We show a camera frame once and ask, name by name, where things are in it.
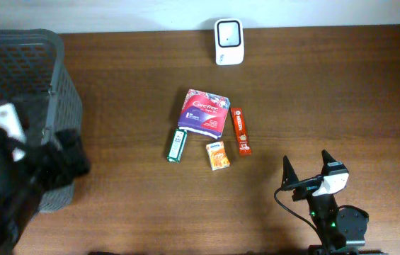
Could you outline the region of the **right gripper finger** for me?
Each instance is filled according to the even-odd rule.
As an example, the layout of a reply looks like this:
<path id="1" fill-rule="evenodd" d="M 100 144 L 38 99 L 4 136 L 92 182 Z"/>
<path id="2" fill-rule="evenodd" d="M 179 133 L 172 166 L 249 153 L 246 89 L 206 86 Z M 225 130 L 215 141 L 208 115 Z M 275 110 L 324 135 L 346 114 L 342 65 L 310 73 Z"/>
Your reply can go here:
<path id="1" fill-rule="evenodd" d="M 295 173 L 295 170 L 293 169 L 287 155 L 285 155 L 282 159 L 282 167 L 283 167 L 283 172 L 282 172 L 281 187 L 288 188 L 292 185 L 298 184 L 299 179 L 298 179 L 298 177 Z"/>
<path id="2" fill-rule="evenodd" d="M 325 149 L 321 151 L 321 156 L 324 163 L 321 174 L 329 175 L 329 173 L 333 170 L 333 165 L 336 163 L 336 160 Z"/>

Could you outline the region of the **orange Kleenex tissue pack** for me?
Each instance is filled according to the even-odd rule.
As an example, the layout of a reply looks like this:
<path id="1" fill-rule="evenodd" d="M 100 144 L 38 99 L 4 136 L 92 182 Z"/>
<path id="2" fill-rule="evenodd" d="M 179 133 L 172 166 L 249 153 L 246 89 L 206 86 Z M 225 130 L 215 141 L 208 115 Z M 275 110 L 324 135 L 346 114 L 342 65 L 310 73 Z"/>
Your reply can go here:
<path id="1" fill-rule="evenodd" d="M 222 141 L 207 144 L 206 150 L 210 160 L 211 170 L 216 171 L 230 166 L 230 161 Z"/>

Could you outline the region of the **red Nescafe stick sachet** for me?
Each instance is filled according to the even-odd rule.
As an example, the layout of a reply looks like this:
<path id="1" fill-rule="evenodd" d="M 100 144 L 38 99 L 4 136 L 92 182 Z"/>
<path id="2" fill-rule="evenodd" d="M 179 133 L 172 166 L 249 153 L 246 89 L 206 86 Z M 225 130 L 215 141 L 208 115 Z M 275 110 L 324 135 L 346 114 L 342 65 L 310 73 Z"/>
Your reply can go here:
<path id="1" fill-rule="evenodd" d="M 231 113 L 236 134 L 236 140 L 239 147 L 239 154 L 241 156 L 251 155 L 252 151 L 248 141 L 248 133 L 243 117 L 243 111 L 241 108 L 231 108 Z"/>

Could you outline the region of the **Carefree liners pack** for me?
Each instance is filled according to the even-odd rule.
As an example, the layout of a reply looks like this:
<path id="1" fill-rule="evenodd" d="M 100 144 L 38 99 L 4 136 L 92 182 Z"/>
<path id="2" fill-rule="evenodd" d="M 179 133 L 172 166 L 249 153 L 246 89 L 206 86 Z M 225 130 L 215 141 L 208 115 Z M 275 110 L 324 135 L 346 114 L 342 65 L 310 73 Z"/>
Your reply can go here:
<path id="1" fill-rule="evenodd" d="M 218 140 L 222 136 L 229 107 L 230 101 L 225 96 L 189 89 L 178 127 Z"/>

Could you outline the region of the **green Axe Brand box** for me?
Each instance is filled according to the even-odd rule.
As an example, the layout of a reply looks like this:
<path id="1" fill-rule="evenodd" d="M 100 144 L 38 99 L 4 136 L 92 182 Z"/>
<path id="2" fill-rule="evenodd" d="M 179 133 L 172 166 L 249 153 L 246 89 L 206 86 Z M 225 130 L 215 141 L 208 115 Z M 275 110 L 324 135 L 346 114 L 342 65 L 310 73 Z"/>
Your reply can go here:
<path id="1" fill-rule="evenodd" d="M 179 163 L 181 161 L 187 136 L 188 132 L 186 130 L 181 130 L 181 129 L 175 130 L 171 146 L 169 148 L 167 155 L 168 162 Z"/>

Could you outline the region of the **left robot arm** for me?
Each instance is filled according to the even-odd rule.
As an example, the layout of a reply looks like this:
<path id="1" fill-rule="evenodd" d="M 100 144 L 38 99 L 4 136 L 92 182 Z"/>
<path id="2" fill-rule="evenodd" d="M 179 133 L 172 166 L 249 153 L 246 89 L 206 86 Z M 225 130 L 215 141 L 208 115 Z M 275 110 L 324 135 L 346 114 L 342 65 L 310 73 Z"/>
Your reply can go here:
<path id="1" fill-rule="evenodd" d="M 11 254 L 48 191 L 71 185 L 90 164 L 77 130 L 32 147 L 0 128 L 0 254 Z"/>

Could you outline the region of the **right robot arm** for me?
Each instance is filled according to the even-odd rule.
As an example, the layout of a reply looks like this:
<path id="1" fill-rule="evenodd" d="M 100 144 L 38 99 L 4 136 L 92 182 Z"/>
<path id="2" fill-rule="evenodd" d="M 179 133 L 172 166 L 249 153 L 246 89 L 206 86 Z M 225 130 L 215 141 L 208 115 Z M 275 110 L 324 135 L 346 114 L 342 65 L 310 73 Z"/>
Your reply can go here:
<path id="1" fill-rule="evenodd" d="M 298 179 L 290 160 L 284 156 L 281 187 L 276 190 L 292 191 L 294 202 L 307 201 L 311 220 L 293 212 L 280 201 L 277 204 L 307 223 L 318 236 L 321 243 L 309 246 L 309 254 L 358 254 L 359 248 L 365 245 L 369 214 L 353 205 L 337 204 L 334 195 L 347 186 L 349 170 L 325 149 L 321 156 L 321 173 L 305 180 Z"/>

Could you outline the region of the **white barcode scanner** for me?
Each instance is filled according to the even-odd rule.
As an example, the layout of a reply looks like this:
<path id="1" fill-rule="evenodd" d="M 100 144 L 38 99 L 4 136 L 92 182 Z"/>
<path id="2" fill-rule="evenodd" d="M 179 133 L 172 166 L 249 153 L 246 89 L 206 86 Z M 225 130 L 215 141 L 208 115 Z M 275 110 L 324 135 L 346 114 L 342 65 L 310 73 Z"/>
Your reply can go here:
<path id="1" fill-rule="evenodd" d="M 219 66 L 237 65 L 244 60 L 243 26 L 237 18 L 219 19 L 214 24 L 215 62 Z"/>

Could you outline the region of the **grey plastic mesh basket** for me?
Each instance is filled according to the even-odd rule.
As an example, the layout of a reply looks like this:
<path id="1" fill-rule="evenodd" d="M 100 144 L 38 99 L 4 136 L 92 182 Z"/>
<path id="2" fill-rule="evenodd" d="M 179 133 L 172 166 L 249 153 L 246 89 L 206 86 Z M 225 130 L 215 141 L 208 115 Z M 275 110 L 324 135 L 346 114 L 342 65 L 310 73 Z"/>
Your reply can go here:
<path id="1" fill-rule="evenodd" d="M 45 29 L 0 30 L 0 101 L 15 103 L 29 127 L 29 145 L 56 142 L 81 129 L 82 102 L 64 66 L 64 43 Z"/>

